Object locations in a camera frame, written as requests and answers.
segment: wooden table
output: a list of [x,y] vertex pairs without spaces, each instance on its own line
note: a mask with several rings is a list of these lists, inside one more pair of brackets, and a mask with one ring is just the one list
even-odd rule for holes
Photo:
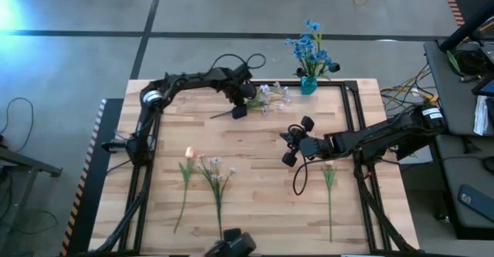
[[[367,125],[386,119],[377,81],[357,79],[357,82]],[[138,94],[147,83],[147,80],[129,82],[118,126],[124,136],[134,131],[140,112]],[[214,198],[198,172],[191,176],[184,217],[177,233],[173,233],[184,192],[178,162],[184,162],[184,152],[189,146],[198,154],[221,157],[225,171],[229,167],[239,170],[225,192],[222,224],[223,229],[239,227],[249,232],[257,244],[254,253],[368,253],[351,157],[333,162],[337,174],[332,191],[332,242],[329,240],[327,188],[320,165],[310,166],[309,182],[302,195],[295,196],[292,191],[293,175],[301,162],[292,168],[281,162],[286,143],[279,133],[286,131],[290,124],[299,123],[304,115],[311,116],[316,123],[313,136],[322,137],[324,133],[347,129],[337,88],[321,86],[312,96],[301,96],[298,88],[292,89],[292,102],[283,109],[271,107],[268,116],[251,112],[240,120],[228,115],[209,119],[232,108],[224,96],[214,90],[183,91],[175,97],[161,118],[142,254],[188,255],[203,252],[218,240]],[[350,104],[354,111],[352,97]],[[354,124],[358,125],[357,116],[353,117]],[[385,157],[394,159],[391,154]],[[109,167],[126,159],[125,153],[115,154]],[[386,215],[408,243],[418,247],[398,166],[382,163],[376,170]],[[121,219],[131,172],[132,166],[128,165],[107,176],[90,249],[101,245]],[[372,222],[380,245],[377,219],[373,217]],[[134,238],[133,227],[130,238]]]

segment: yellow and black tape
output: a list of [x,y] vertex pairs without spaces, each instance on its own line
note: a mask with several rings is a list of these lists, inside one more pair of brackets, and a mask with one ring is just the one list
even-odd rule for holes
[[458,26],[462,26],[463,24],[465,24],[465,20],[463,19],[463,15],[460,12],[458,5],[456,4],[456,0],[446,0],[446,1],[448,1],[449,8],[453,12],[453,16],[455,17],[456,24]]
[[101,100],[100,107],[98,109],[98,114],[96,116],[96,121],[93,127],[93,133],[91,134],[91,140],[89,148],[86,152],[86,159],[84,160],[83,171],[80,174],[79,184],[77,185],[76,197],[74,198],[72,210],[70,211],[69,223],[65,230],[65,235],[63,236],[62,250],[60,251],[60,256],[67,256],[67,250],[69,249],[70,237],[72,236],[73,227],[76,224],[77,213],[79,212],[80,201],[83,198],[84,187],[86,186],[87,174],[90,170],[91,159],[93,157],[94,146],[96,144],[96,138],[98,136],[98,130],[100,129],[101,118],[103,116],[103,111],[106,100]]

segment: blue flower bouquet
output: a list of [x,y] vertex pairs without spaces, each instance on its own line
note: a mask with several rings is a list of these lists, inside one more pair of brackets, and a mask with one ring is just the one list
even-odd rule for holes
[[306,27],[311,30],[311,33],[302,33],[298,40],[287,39],[285,45],[293,47],[293,55],[300,62],[301,67],[296,70],[295,75],[300,78],[302,94],[310,95],[317,88],[316,78],[330,79],[327,72],[338,72],[340,65],[333,63],[327,51],[321,49],[323,33],[318,32],[320,25],[308,19]]

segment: glass vase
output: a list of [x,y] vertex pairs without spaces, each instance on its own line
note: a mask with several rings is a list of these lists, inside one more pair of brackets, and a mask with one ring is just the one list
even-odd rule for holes
[[315,76],[304,76],[300,79],[300,91],[302,95],[310,95],[316,91],[317,78]]

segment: concrete floor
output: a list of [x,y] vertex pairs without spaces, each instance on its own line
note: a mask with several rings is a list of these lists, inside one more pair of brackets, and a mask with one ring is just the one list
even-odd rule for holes
[[[19,226],[46,225],[49,218],[37,210],[47,210],[58,218],[58,227],[36,236],[11,235],[8,250],[13,255],[27,251],[36,256],[58,255],[96,109],[103,98],[123,97],[141,41],[107,37],[113,34],[108,32],[142,34],[152,1],[0,0],[1,33],[11,29],[57,31],[49,33],[55,36],[0,35],[0,123],[5,122],[2,115],[12,98],[30,99],[35,125],[22,153],[64,169],[60,178],[39,176]],[[369,41],[372,38],[368,36],[426,39],[447,36],[456,29],[446,0],[371,0],[365,6],[354,5],[352,0],[160,0],[152,30],[288,34],[303,31],[306,18],[320,22],[325,33],[358,35],[356,39],[360,39],[324,41],[333,60],[342,66],[334,78],[378,78],[381,86],[397,85],[423,67],[422,42]],[[92,37],[59,31],[87,31]],[[267,63],[254,71],[255,78],[292,77],[296,68],[282,39],[151,38],[142,66],[134,72],[139,72],[139,79],[155,79],[165,71],[205,71],[217,56],[227,52],[243,57],[263,53]],[[237,63],[223,59],[218,64]],[[433,85],[432,78],[424,79],[422,86],[429,85]],[[29,108],[15,103],[4,133],[8,144],[20,145],[28,126]],[[417,196],[410,193],[409,199],[424,250],[490,255],[492,243],[455,240],[450,228],[424,211],[425,200],[416,199],[427,197],[427,193]],[[435,233],[439,238],[431,238]]]

